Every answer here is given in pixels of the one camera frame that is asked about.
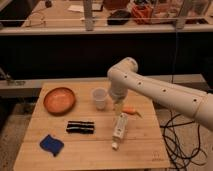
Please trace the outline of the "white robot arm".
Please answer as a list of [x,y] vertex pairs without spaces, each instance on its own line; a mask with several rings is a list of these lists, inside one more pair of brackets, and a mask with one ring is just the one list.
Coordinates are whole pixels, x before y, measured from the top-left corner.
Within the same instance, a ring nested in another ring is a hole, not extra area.
[[213,94],[137,74],[138,64],[126,57],[107,72],[109,95],[115,102],[122,101],[132,90],[154,102],[194,119],[213,132]]

